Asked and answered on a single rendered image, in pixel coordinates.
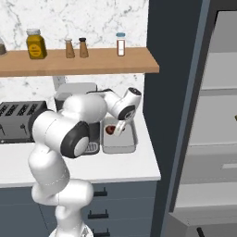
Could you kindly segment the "blue-grey cupboard door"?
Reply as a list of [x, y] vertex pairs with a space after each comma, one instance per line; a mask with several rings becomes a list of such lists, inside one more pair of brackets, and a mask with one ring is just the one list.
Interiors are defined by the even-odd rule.
[[0, 188], [0, 237], [48, 237], [31, 187]]

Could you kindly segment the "yellow jar with grey lid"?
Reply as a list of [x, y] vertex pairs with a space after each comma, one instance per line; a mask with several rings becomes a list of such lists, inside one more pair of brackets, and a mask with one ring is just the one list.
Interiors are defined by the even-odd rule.
[[44, 59], [47, 56], [44, 38], [39, 29], [27, 29], [27, 47], [30, 59]]

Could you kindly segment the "grey open fridge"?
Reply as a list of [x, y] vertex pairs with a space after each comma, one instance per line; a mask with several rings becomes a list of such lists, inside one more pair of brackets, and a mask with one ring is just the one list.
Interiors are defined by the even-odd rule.
[[206, 0], [160, 237], [237, 237], [237, 0]]

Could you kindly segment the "wooden wall shelf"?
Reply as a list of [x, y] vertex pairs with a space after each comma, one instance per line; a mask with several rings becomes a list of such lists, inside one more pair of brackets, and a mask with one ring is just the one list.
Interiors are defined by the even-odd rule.
[[0, 56], [0, 77], [63, 76], [120, 73], [158, 73], [159, 66], [146, 47], [125, 50], [118, 56], [116, 48], [92, 48], [89, 56], [66, 58], [64, 49], [49, 50], [45, 59], [30, 59], [25, 50], [8, 51]]

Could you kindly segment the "brown shaker with black cap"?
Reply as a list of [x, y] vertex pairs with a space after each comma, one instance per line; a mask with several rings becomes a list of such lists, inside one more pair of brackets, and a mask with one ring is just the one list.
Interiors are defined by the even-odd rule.
[[79, 41], [80, 41], [80, 57], [86, 58], [89, 56], [87, 45], [86, 45], [86, 39], [84, 37], [81, 37]]

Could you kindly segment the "grey coffee machine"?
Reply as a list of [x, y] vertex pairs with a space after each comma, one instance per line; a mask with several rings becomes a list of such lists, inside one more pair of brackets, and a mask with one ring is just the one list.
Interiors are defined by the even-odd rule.
[[[86, 94], [90, 91], [96, 91], [97, 85], [94, 82], [75, 82], [64, 83], [59, 86], [54, 96], [56, 110], [59, 111], [65, 100], [73, 94]], [[89, 125], [90, 140], [87, 149], [83, 153], [84, 156], [95, 155], [100, 150], [100, 123], [93, 123]]]

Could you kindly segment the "dark grey toaster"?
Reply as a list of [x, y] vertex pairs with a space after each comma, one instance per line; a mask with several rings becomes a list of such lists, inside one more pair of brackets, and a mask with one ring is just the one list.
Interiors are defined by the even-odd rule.
[[0, 104], [0, 144], [32, 143], [29, 118], [47, 108], [45, 101], [2, 102]]

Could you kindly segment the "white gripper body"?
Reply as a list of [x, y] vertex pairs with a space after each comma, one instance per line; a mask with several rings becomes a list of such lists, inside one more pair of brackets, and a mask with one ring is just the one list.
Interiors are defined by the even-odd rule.
[[125, 129], [126, 122], [124, 120], [120, 120], [114, 130], [114, 134], [116, 136], [120, 136], [123, 130]]

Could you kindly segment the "grey tupperware tray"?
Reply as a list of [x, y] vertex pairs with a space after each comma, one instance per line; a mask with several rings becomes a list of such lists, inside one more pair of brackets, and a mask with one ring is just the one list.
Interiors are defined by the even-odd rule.
[[125, 126], [125, 131], [120, 135], [108, 135], [107, 125], [117, 125], [118, 121], [113, 117], [107, 117], [101, 122], [101, 145], [106, 154], [128, 154], [136, 150], [138, 143], [134, 121]]

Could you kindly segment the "white spice bottle red label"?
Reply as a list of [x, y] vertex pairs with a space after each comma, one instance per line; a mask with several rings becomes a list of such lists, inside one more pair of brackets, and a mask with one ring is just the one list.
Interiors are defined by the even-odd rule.
[[118, 56], [125, 56], [125, 33], [118, 32], [117, 36], [117, 53]]

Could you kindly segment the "dark blue tall cabinet panel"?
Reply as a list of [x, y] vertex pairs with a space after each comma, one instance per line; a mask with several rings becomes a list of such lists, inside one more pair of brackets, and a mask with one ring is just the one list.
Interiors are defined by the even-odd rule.
[[151, 237], [160, 237], [203, 0], [149, 0], [147, 48], [159, 66], [144, 76], [143, 114], [160, 169]]

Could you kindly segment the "brown shaker with white cap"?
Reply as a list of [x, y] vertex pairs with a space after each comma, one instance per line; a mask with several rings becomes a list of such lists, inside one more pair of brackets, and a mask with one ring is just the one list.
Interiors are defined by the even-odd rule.
[[65, 43], [66, 43], [66, 58], [74, 58], [75, 53], [74, 53], [74, 49], [72, 46], [72, 40], [67, 38], [65, 40]]

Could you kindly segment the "blue-grey drawer front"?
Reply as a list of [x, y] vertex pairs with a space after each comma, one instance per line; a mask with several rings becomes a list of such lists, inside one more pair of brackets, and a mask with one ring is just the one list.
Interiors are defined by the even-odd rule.
[[151, 197], [145, 198], [129, 198], [129, 199], [108, 199], [92, 201], [82, 210], [82, 216], [88, 219], [89, 211], [93, 213], [104, 213], [107, 210], [109, 218], [100, 218], [105, 220], [118, 220], [130, 218], [151, 218], [153, 215], [155, 199]]
[[107, 196], [94, 197], [97, 199], [128, 199], [154, 197], [156, 194], [155, 181], [132, 181], [132, 182], [113, 182], [96, 183], [94, 191], [107, 190]]
[[110, 237], [144, 237], [151, 232], [152, 220], [150, 218], [92, 220], [86, 224], [95, 232], [109, 229]]

